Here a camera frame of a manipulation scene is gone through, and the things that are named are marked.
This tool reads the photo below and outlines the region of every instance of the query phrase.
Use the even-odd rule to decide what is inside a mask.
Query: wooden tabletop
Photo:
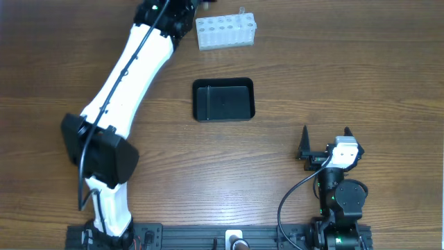
[[[101,89],[139,0],[0,1],[0,248],[64,246],[77,211],[77,168],[60,132]],[[276,225],[285,192],[306,177],[295,159],[304,124],[313,150],[345,126],[366,150],[349,178],[370,195],[362,223],[376,249],[441,245],[444,1],[220,0],[198,17],[257,22],[255,44],[200,52],[196,31],[155,77],[133,123],[140,160],[128,191],[136,222]],[[249,122],[198,123],[191,84],[245,76]],[[284,206],[307,223],[311,185]]]

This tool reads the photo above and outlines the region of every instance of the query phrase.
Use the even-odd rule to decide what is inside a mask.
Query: wood grain surface
[[[139,0],[0,1],[0,248],[60,249],[77,211],[77,168],[60,122],[105,82]],[[439,249],[442,230],[444,1],[220,0],[198,17],[254,12],[255,44],[181,42],[145,96],[129,137],[136,222],[275,225],[308,175],[302,126],[322,150],[349,126],[366,150],[350,178],[370,189],[363,223],[376,249]],[[196,122],[197,78],[250,77],[249,122]],[[311,185],[285,223],[319,211]]]

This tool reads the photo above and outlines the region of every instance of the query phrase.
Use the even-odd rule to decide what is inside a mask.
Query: white connector
[[[241,7],[238,15],[196,19],[199,49],[222,49],[253,45],[256,32],[255,17]]]

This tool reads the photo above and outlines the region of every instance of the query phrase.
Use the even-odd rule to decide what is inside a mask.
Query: wooden table
[[[105,82],[139,0],[0,2],[0,248],[64,246],[78,212],[77,168],[60,122]],[[349,126],[366,150],[350,178],[370,188],[361,222],[376,249],[438,249],[442,229],[443,1],[220,0],[199,17],[254,12],[255,45],[200,52],[180,43],[145,96],[129,137],[136,222],[276,225],[284,193],[308,175],[302,126],[323,150]],[[247,76],[249,122],[196,122],[197,78]],[[318,214],[311,185],[285,223]]]

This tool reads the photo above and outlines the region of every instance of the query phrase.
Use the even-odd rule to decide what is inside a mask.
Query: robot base
[[[94,238],[91,224],[68,226],[65,249],[111,250]],[[283,224],[284,231],[302,249],[316,249],[310,242],[308,224]],[[276,226],[163,226],[160,223],[134,223],[136,250],[225,250],[225,232],[241,230],[252,250],[294,250]],[[359,226],[370,250],[373,241],[369,226]]]

